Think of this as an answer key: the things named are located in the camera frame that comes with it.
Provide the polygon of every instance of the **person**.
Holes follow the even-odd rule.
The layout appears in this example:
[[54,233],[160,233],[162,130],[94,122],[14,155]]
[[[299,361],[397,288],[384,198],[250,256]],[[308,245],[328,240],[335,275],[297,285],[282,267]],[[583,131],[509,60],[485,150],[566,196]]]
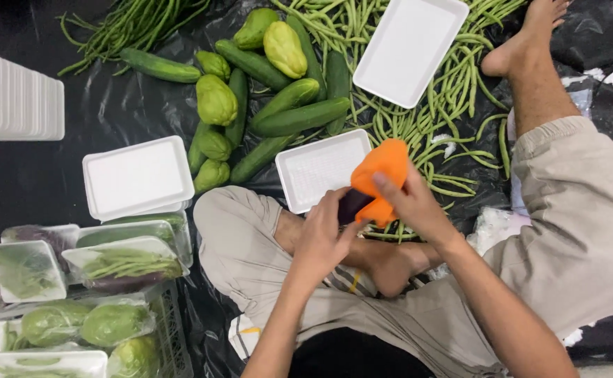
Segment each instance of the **person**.
[[[482,62],[512,85],[513,169],[532,219],[483,258],[413,166],[402,189],[374,179],[424,244],[355,237],[362,224],[338,234],[347,189],[306,220],[243,188],[201,197],[202,268],[262,330],[242,377],[578,376],[559,339],[613,315],[613,141],[580,116],[554,69],[549,41],[567,6],[533,0],[521,31]],[[398,296],[442,262],[452,275]],[[323,285],[338,264],[391,299]]]

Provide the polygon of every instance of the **fingernail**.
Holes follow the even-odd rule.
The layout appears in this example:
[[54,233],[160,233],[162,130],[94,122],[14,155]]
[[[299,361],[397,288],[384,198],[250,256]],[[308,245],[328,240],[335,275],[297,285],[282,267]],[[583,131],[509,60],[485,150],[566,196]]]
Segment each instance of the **fingernail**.
[[372,174],[372,181],[374,181],[374,183],[377,185],[383,185],[386,184],[386,181],[388,181],[388,179],[383,173],[375,172],[374,174]]

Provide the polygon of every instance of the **orange cloth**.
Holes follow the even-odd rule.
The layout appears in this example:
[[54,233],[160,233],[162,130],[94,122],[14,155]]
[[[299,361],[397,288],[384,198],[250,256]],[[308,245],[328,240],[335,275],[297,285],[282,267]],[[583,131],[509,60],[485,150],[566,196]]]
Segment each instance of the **orange cloth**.
[[351,186],[375,198],[355,215],[355,220],[371,219],[380,228],[397,219],[393,207],[381,197],[372,175],[381,172],[399,188],[407,180],[407,144],[398,139],[386,139],[370,152],[351,175]]

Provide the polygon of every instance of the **cucumber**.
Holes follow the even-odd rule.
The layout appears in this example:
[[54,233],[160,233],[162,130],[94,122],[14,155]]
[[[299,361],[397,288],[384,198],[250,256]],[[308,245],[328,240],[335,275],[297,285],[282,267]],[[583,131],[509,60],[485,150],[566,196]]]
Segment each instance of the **cucumber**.
[[[351,75],[346,65],[346,58],[337,51],[327,56],[325,81],[327,82],[327,98],[347,98],[351,90]],[[327,133],[338,135],[344,129],[346,114],[327,124]]]
[[313,105],[268,116],[255,125],[254,131],[263,137],[284,137],[312,127],[326,125],[346,116],[351,108],[347,98],[327,99]]
[[234,92],[239,107],[237,117],[225,128],[225,136],[232,142],[232,149],[237,148],[244,138],[244,126],[246,125],[246,110],[248,109],[248,79],[246,74],[236,68],[229,77],[229,89]]
[[325,80],[323,79],[323,72],[320,70],[320,63],[316,58],[316,52],[313,50],[313,46],[311,45],[311,37],[309,37],[309,33],[307,33],[306,29],[304,29],[304,25],[297,20],[297,17],[294,15],[289,15],[286,17],[286,23],[290,25],[291,28],[297,33],[297,37],[300,38],[300,44],[302,45],[302,52],[304,56],[306,56],[306,77],[310,77],[311,79],[315,79],[318,81],[319,89],[318,96],[316,97],[317,102],[325,101],[327,99],[327,88],[325,87]]
[[228,62],[239,67],[243,72],[250,75],[274,91],[280,91],[292,81],[281,71],[272,65],[269,60],[252,51],[240,50],[230,40],[216,42],[216,51]]
[[159,237],[172,247],[174,251],[176,250],[176,245],[174,244],[174,231],[170,227],[158,228],[153,225],[128,227],[126,229],[101,229],[78,239],[76,248],[93,247],[94,245],[112,243],[140,236]]
[[319,93],[319,83],[315,79],[301,79],[278,92],[251,120],[251,130],[260,120],[286,110],[311,104]]
[[202,149],[199,148],[199,138],[207,131],[216,131],[217,129],[217,127],[201,121],[197,125],[197,130],[194,131],[194,137],[192,138],[192,144],[190,144],[190,150],[188,150],[188,165],[190,166],[191,174],[197,174],[202,164],[208,159],[202,152]]
[[264,139],[235,165],[229,176],[230,182],[232,184],[242,184],[252,179],[264,166],[271,163],[279,152],[283,151],[284,148],[297,139],[298,135],[295,133],[286,137]]
[[136,48],[123,48],[120,57],[134,70],[168,82],[196,83],[202,76],[197,67],[160,58]]
[[160,212],[159,214],[147,214],[147,215],[133,215],[131,217],[124,217],[109,220],[104,222],[106,225],[122,225],[125,223],[145,222],[145,221],[168,221],[174,231],[181,231],[187,227],[188,223],[186,219],[181,217],[175,212]]

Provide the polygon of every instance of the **hand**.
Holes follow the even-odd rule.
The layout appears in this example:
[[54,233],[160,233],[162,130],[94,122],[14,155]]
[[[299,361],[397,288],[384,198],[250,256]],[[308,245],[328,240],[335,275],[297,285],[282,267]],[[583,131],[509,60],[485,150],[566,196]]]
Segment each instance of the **hand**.
[[339,200],[348,190],[328,190],[306,216],[307,220],[302,225],[302,233],[295,246],[293,263],[288,271],[289,276],[298,277],[296,281],[299,285],[315,289],[348,255],[353,238],[365,227],[365,222],[354,222],[339,235],[337,210]]
[[427,183],[407,159],[407,181],[402,189],[380,172],[372,176],[379,193],[390,202],[395,214],[434,247],[446,245],[460,233],[444,214]]

